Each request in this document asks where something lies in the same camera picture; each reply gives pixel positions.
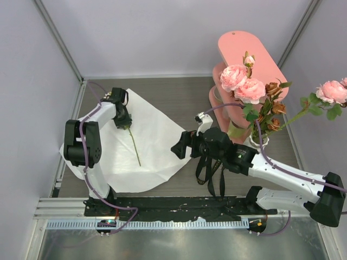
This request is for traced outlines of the peach rose flower stem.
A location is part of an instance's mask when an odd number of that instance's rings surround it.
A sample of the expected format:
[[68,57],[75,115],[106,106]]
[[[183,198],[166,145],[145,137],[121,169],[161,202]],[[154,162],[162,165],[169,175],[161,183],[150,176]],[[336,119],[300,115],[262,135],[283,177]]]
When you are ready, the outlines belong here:
[[137,162],[138,162],[139,166],[141,167],[142,164],[141,164],[141,161],[140,161],[140,157],[139,157],[139,153],[138,153],[138,150],[137,150],[137,147],[136,147],[136,142],[135,142],[134,136],[133,136],[133,134],[131,132],[130,127],[128,127],[127,130],[128,130],[128,133],[129,133],[129,135],[131,137],[131,140],[132,140],[132,143],[133,143],[134,151],[135,151],[135,154],[136,154],[136,157],[137,157]]

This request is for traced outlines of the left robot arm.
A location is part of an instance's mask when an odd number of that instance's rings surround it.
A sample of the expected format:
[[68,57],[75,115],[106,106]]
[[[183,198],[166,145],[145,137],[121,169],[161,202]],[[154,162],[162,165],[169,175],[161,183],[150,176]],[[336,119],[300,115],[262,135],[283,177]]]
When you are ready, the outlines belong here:
[[117,129],[129,130],[132,119],[127,110],[128,91],[113,88],[87,115],[68,120],[61,147],[62,156],[71,170],[76,170],[86,182],[89,196],[99,199],[97,210],[103,216],[115,211],[115,202],[108,198],[111,187],[100,166],[102,156],[100,130],[113,121]]

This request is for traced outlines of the brown rose flower stem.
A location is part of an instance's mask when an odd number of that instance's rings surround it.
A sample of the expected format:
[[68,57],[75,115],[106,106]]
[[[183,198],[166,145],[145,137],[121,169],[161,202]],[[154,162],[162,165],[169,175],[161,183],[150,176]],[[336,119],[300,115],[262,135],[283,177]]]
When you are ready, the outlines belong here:
[[286,114],[286,107],[280,102],[280,95],[290,87],[292,82],[270,82],[265,85],[265,101],[262,103],[262,108],[259,112],[258,122],[261,129],[261,134],[269,134],[276,132],[280,128],[280,121],[276,118],[277,115]]

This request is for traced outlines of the pink rose flower stem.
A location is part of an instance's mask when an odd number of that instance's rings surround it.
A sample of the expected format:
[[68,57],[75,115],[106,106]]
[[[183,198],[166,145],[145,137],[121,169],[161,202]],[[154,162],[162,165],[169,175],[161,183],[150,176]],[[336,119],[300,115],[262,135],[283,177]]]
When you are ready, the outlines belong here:
[[340,81],[326,81],[308,97],[302,97],[300,104],[301,111],[282,125],[279,130],[282,130],[306,114],[314,116],[325,114],[330,121],[334,121],[336,117],[341,116],[343,109],[346,108],[346,77]]

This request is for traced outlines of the white wrapping paper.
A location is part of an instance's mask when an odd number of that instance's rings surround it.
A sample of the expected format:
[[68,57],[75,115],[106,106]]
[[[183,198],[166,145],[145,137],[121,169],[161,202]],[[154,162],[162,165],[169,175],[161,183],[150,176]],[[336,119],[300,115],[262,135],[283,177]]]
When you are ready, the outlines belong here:
[[137,162],[128,130],[117,129],[113,121],[100,130],[100,166],[111,189],[118,193],[139,193],[167,182],[189,162],[191,149],[187,148],[184,159],[178,159],[170,148],[184,129],[133,90],[127,91],[130,129],[142,166]]

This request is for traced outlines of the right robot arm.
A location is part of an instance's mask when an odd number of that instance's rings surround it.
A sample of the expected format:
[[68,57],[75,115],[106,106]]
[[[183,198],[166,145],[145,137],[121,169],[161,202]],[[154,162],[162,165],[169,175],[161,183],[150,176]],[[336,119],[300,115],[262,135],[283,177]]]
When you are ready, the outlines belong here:
[[252,188],[245,200],[249,213],[256,214],[262,209],[287,210],[308,214],[326,226],[339,225],[346,199],[346,189],[339,175],[309,173],[269,159],[254,148],[233,143],[216,127],[204,133],[182,132],[171,151],[184,159],[187,148],[191,148],[192,158],[200,159],[200,166],[206,168],[207,175],[211,174],[211,161],[219,160],[233,173],[264,179],[285,188],[285,191]]

